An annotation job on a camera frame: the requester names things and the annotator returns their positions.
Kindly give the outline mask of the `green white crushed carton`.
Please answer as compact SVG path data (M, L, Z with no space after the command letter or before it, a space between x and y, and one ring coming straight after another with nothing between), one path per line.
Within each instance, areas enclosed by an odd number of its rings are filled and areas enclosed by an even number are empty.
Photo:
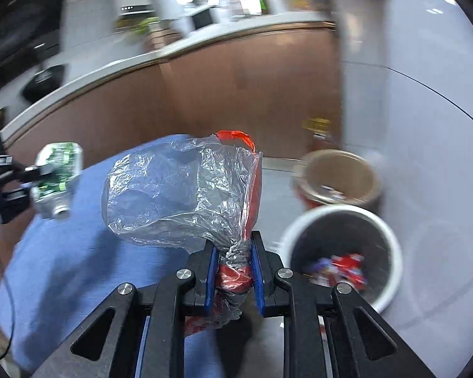
M76 142L47 144L36 156L42 172L30 188L33 206L43 219L67 219L83 169L83 149Z

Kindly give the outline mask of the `clear plastic bag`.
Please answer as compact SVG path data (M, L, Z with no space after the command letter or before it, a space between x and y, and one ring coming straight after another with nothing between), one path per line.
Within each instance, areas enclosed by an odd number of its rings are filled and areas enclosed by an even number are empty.
M243 131L166 137L118 160L105 179L102 219L119 238L193 254L219 253L213 309L188 316L187 335L218 329L241 315L252 287L251 232L260 209L262 158Z

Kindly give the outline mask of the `white rimmed black trash bin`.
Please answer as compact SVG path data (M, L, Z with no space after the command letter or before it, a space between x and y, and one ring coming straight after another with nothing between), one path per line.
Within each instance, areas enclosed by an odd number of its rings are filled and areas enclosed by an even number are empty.
M379 313L400 287L403 256L395 233L361 207L332 205L307 211L288 226L276 251L285 266L304 274L323 259L361 256L366 286L360 293Z

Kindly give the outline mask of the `trash pile in black bin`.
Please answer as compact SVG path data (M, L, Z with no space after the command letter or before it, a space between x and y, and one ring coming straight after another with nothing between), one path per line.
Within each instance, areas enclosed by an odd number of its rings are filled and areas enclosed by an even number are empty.
M331 288L338 283L348 283L357 291L363 291L367 285L362 271L364 260L360 254L332 255L309 265L304 275L311 283L322 287Z

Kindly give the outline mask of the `beige lined trash bin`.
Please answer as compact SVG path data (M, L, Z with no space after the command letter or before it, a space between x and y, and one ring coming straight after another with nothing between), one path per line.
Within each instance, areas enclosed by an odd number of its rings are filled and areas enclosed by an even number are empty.
M293 169L292 183L308 208L349 204L372 210L383 193L377 171L366 159L338 149L304 155Z

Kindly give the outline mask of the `brown kitchen cabinets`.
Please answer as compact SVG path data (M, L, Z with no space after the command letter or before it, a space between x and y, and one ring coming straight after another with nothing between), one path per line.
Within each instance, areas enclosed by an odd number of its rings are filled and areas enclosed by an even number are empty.
M305 119L330 119L342 142L338 42L328 21L182 40L73 80L19 114L2 137L26 163L49 142L73 141L93 165L170 134L237 130L267 156L296 159L309 151Z

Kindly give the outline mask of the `blue fluffy towel mat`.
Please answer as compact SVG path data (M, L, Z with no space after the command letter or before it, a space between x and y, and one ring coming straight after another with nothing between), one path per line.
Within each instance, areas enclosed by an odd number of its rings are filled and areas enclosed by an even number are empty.
M121 283L158 283L184 267L181 248L140 246L102 220L105 178L116 154L83 170L66 220L34 217L15 246L0 287L0 327L12 357L32 375L59 344Z

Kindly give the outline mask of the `black wok pan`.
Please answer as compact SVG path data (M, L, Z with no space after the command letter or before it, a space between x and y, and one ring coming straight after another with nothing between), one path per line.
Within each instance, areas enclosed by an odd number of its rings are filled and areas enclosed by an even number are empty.
M66 64L44 68L24 86L21 95L29 104L33 104L64 84Z

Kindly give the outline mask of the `orange oil bottle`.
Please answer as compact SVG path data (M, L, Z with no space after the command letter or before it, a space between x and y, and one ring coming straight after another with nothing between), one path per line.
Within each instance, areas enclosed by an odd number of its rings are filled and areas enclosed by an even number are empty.
M312 117L302 122L302 128L311 135L307 149L310 152L326 149L338 149L339 144L331 132L330 119Z

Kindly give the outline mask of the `copper pot with plant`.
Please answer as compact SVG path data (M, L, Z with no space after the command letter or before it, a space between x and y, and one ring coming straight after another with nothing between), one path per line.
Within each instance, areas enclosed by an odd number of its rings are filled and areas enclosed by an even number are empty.
M142 37L143 48L146 52L165 48L183 38L181 32L172 25L171 20L161 20L159 17L141 20L135 26L134 32Z

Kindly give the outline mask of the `white microwave oven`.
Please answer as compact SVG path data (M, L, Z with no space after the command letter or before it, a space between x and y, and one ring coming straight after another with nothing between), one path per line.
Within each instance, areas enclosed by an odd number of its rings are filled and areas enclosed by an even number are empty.
M198 31L221 22L219 9L213 4L203 4L189 9L184 15L187 33Z

